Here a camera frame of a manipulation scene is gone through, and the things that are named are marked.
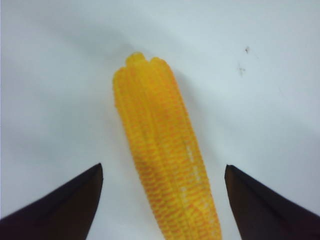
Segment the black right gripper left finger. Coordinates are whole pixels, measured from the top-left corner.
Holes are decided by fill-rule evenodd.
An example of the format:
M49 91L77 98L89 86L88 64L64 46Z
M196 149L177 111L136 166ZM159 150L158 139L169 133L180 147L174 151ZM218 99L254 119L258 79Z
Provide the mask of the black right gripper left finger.
M46 196L0 220L2 240L85 240L95 218L103 168L92 166Z

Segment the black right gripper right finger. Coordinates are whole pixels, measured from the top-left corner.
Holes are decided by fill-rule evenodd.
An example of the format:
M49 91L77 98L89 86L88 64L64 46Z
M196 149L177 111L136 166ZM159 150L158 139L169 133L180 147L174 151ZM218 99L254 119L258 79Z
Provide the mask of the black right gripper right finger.
M243 240L318 240L320 217L286 199L234 165L224 180Z

